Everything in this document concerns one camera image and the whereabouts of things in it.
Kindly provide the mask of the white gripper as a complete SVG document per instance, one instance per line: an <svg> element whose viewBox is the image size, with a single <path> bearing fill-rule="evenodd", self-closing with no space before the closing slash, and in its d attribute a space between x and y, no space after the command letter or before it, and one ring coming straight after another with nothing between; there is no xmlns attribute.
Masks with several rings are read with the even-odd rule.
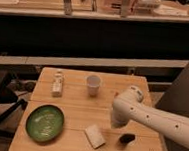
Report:
<svg viewBox="0 0 189 151"><path fill-rule="evenodd" d="M110 124L111 124L112 128L118 128L119 129L119 128L128 124L128 119L122 117L121 114L119 114L115 110L111 111L110 117L111 117L111 123Z"/></svg>

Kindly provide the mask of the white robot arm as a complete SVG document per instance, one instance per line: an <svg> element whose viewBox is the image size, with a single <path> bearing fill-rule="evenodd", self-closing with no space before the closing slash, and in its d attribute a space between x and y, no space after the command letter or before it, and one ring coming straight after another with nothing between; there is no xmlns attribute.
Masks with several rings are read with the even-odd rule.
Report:
<svg viewBox="0 0 189 151"><path fill-rule="evenodd" d="M121 128L134 120L189 149L189 118L143 104L143 92L129 86L112 102L111 126Z"/></svg>

